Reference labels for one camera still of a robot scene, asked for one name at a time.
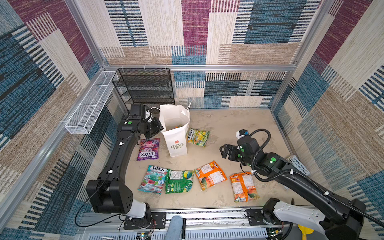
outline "white wire basket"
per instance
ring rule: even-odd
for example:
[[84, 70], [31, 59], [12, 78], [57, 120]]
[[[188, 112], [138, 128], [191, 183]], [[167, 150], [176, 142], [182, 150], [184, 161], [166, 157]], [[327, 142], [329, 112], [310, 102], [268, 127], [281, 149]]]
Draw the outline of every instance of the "white wire basket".
[[89, 134], [99, 117], [114, 85], [118, 80], [114, 71], [102, 72], [91, 86], [80, 105], [65, 124], [65, 129], [71, 134]]

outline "white paper bag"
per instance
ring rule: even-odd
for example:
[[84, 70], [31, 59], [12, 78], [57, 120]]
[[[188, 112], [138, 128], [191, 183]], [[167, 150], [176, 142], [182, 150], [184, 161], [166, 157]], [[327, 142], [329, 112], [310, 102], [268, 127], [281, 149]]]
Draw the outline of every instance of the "white paper bag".
[[181, 105], [160, 105], [159, 120], [164, 129], [161, 131], [167, 143], [171, 157], [187, 154], [187, 133], [189, 130], [189, 107]]

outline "candy bag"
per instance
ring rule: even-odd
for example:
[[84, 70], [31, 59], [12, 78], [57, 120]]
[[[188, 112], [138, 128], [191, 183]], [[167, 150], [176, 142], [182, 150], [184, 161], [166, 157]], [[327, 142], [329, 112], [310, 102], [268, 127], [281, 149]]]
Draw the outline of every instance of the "candy bag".
[[193, 171], [168, 170], [166, 177], [166, 194], [188, 192], [192, 188]]
[[145, 160], [145, 159], [158, 159], [159, 158], [159, 143], [160, 138], [153, 138], [146, 141], [146, 139], [141, 139], [139, 149], [139, 155], [137, 156], [137, 160]]
[[233, 174], [229, 179], [231, 179], [235, 202], [247, 202], [260, 198], [253, 183], [252, 176], [241, 172]]
[[201, 189], [203, 189], [203, 191], [217, 183], [227, 180], [223, 170], [215, 161], [195, 169], [195, 174], [199, 179]]
[[167, 173], [167, 168], [149, 165], [138, 190], [161, 194]]
[[209, 136], [209, 131], [190, 128], [188, 132], [188, 142], [205, 147]]

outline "purple candy bag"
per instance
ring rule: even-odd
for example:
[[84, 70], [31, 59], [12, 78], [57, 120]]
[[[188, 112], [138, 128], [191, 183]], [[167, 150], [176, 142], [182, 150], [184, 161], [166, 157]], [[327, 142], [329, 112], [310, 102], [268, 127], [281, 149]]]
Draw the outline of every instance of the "purple candy bag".
[[139, 149], [139, 155], [137, 157], [138, 161], [145, 159], [158, 159], [159, 158], [159, 143], [160, 138], [149, 139], [145, 142], [146, 139], [141, 139], [141, 147]]

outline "orange candy bag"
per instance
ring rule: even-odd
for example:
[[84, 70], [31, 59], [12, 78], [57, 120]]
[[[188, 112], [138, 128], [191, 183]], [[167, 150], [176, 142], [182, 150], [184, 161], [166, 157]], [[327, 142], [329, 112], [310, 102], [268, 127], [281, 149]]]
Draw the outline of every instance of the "orange candy bag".
[[201, 189], [203, 189], [203, 191], [217, 183], [227, 180], [223, 170], [215, 161], [195, 169], [195, 174], [199, 179]]
[[252, 176], [243, 172], [230, 176], [235, 202], [247, 202], [260, 198], [253, 183]]

